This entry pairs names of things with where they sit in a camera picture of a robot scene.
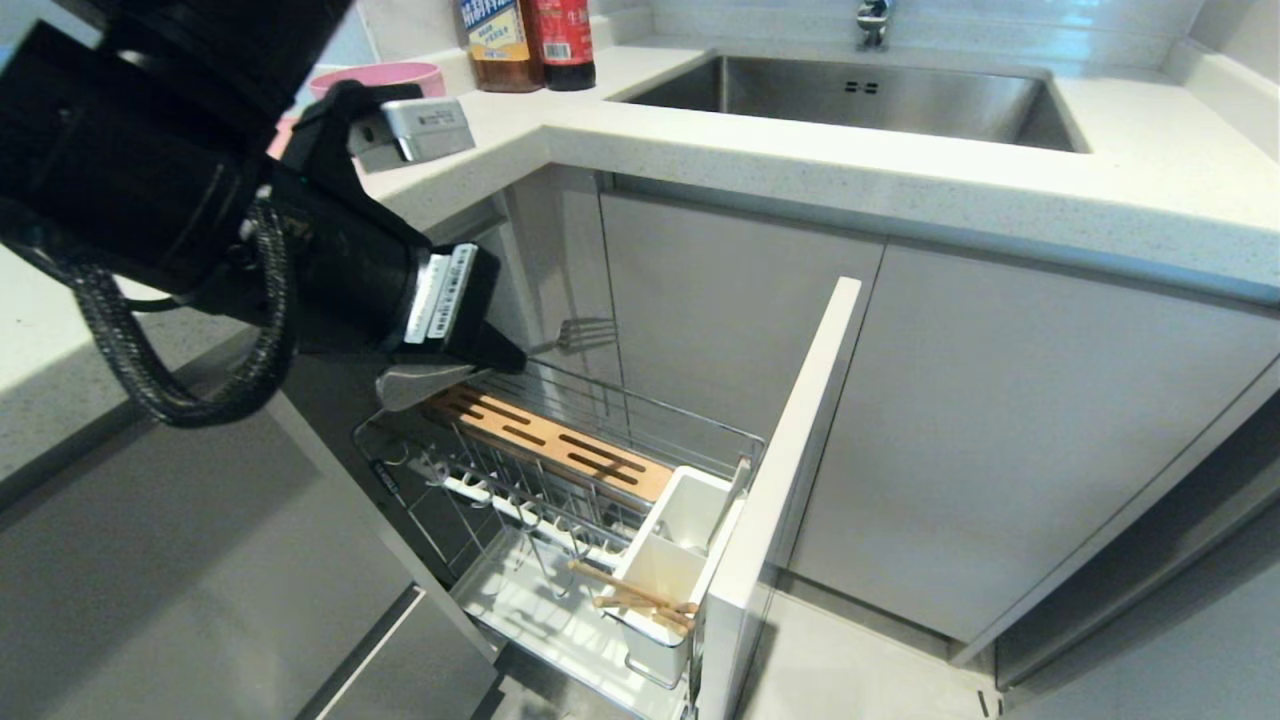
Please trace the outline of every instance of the sauce bottle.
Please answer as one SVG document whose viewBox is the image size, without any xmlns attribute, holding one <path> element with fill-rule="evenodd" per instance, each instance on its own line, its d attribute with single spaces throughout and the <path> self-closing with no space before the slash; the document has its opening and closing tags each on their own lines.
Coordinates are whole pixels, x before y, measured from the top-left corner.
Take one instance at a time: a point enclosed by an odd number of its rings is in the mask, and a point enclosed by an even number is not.
<svg viewBox="0 0 1280 720">
<path fill-rule="evenodd" d="M 532 92 L 543 86 L 543 61 L 531 0 L 461 0 L 476 87 Z"/>
<path fill-rule="evenodd" d="M 595 87 L 591 19 L 586 0 L 536 0 L 543 70 L 550 90 Z"/>
</svg>

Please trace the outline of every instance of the red bottle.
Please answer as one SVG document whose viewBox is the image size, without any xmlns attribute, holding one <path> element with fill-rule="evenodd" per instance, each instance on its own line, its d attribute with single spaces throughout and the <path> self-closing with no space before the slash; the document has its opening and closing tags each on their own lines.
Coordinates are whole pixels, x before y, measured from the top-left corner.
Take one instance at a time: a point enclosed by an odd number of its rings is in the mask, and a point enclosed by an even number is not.
<svg viewBox="0 0 1280 720">
<path fill-rule="evenodd" d="M 538 28 L 547 87 L 559 91 L 595 87 L 586 0 L 538 0 Z"/>
</svg>

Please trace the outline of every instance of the kitchen sink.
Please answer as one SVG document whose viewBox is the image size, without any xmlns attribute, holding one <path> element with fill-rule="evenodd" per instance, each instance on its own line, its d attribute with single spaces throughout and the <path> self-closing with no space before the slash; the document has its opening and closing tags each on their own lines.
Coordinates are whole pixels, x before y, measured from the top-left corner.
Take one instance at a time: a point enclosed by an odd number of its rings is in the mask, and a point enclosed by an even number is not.
<svg viewBox="0 0 1280 720">
<path fill-rule="evenodd" d="M 1080 151 L 1030 77 L 716 58 L 627 102 Z"/>
</svg>

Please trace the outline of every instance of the chopsticks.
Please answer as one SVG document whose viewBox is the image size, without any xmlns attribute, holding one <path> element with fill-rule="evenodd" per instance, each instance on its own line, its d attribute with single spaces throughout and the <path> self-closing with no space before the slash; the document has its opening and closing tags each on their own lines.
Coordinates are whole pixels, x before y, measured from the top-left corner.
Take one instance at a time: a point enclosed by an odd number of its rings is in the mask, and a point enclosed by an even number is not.
<svg viewBox="0 0 1280 720">
<path fill-rule="evenodd" d="M 655 623 L 673 633 L 680 634 L 681 637 L 694 629 L 694 619 L 690 618 L 690 615 L 698 614 L 696 602 L 673 602 L 658 593 L 646 591 L 645 588 L 614 578 L 608 573 L 596 570 L 580 560 L 570 562 L 568 569 L 600 580 L 602 583 L 611 584 L 618 589 L 618 592 L 613 596 L 596 597 L 595 601 L 593 601 L 595 607 L 626 607 L 636 611 L 648 610 L 652 612 L 650 618 Z"/>
</svg>

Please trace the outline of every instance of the white countertop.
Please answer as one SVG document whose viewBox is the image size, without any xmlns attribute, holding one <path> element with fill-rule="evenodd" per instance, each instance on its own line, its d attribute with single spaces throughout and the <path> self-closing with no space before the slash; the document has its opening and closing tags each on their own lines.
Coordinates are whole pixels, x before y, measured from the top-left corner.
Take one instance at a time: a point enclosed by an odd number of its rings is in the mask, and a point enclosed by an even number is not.
<svg viewBox="0 0 1280 720">
<path fill-rule="evenodd" d="M 1183 87 L 1149 70 L 1052 67 L 1091 152 L 1071 154 L 607 101 L 724 54 L 1015 70 L 1010 59 L 845 46 L 649 38 L 596 55 L 590 91 L 461 97 L 477 147 L 365 178 L 426 228 L 549 163 L 804 202 L 870 229 L 1106 268 L 1280 304 L 1280 170 Z M 0 250 L 0 478 L 119 406 L 68 291 Z M 242 329 L 148 319 L 187 363 Z"/>
</svg>

